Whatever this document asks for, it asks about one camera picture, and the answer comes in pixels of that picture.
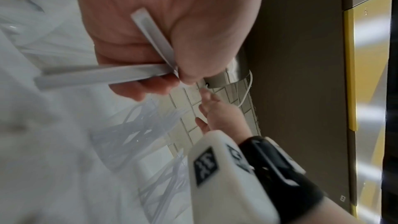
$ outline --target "metal trash can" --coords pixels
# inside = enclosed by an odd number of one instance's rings
[[[224,71],[212,77],[204,78],[208,88],[221,88],[237,83],[249,75],[249,66],[246,54],[241,47],[238,54],[227,65]]]

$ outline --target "black wristband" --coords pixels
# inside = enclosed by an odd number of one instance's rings
[[[281,224],[300,218],[322,201],[323,192],[296,172],[266,139],[254,136],[239,148],[278,211]]]

